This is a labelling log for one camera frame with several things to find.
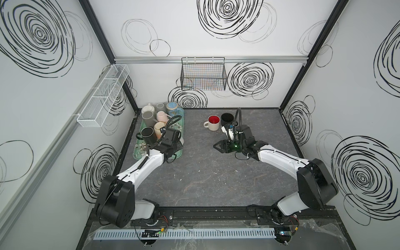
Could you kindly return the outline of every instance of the cup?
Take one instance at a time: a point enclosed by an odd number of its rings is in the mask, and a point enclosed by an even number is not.
[[[151,111],[151,112],[153,112],[154,115],[156,115],[156,109],[154,108],[153,105],[151,105],[151,103],[147,104],[146,106],[144,106],[144,107],[142,108],[142,114],[143,114],[144,112],[147,112],[147,111]]]
[[[169,118],[171,118],[170,115],[167,115],[164,111],[158,111],[157,112],[157,121],[159,122],[168,122]]]
[[[144,120],[144,123],[146,124],[147,127],[154,127],[154,125],[158,122],[154,118],[154,114],[151,111],[146,111],[142,114],[142,118]]]
[[[170,116],[182,116],[184,115],[183,108],[180,108],[176,102],[169,102],[167,104],[168,114]]]
[[[161,128],[165,127],[165,123],[164,122],[157,122],[154,125],[154,133],[156,133],[157,139],[161,138]]]
[[[221,115],[221,126],[225,126],[226,124],[233,124],[233,120],[235,117],[231,113],[223,113]]]
[[[165,113],[168,113],[167,107],[165,106],[164,103],[159,103],[156,105],[156,112],[164,111]]]
[[[216,131],[220,128],[221,119],[219,116],[209,116],[207,121],[204,123],[204,127],[211,131]]]
[[[149,145],[153,145],[157,141],[157,136],[151,127],[145,127],[142,129],[140,133],[136,134],[136,138],[139,140],[144,140],[144,142]]]

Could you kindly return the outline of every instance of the white mug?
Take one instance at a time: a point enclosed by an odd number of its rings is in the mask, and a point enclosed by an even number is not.
[[[164,111],[157,112],[157,121],[159,122],[168,122],[168,117],[171,116],[167,115]]]
[[[161,128],[165,127],[165,122],[157,122],[154,125],[154,132],[156,133],[157,139],[161,138]]]
[[[207,121],[204,123],[204,127],[211,131],[217,131],[220,128],[221,119],[219,116],[209,116]]]
[[[151,103],[147,104],[142,108],[142,114],[146,111],[151,111],[153,112],[154,116],[156,115],[156,108],[153,105],[151,105]]]

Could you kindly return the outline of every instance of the black mug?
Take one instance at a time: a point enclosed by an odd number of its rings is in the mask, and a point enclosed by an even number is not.
[[[233,120],[235,119],[235,117],[233,116],[233,114],[231,113],[223,113],[221,115],[221,126],[225,126],[226,124],[233,124]]]
[[[152,127],[145,127],[140,133],[136,134],[136,138],[144,140],[146,144],[153,145],[157,141],[156,133]]]

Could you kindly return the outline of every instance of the red mug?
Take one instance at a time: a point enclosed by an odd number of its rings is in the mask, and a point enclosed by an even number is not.
[[[221,119],[219,116],[212,115],[209,116],[207,121],[204,123],[204,127],[211,131],[216,131],[220,128]]]

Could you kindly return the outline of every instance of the white wire basket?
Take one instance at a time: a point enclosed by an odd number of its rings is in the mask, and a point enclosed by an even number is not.
[[[82,127],[101,127],[128,77],[126,64],[112,65],[76,119]]]

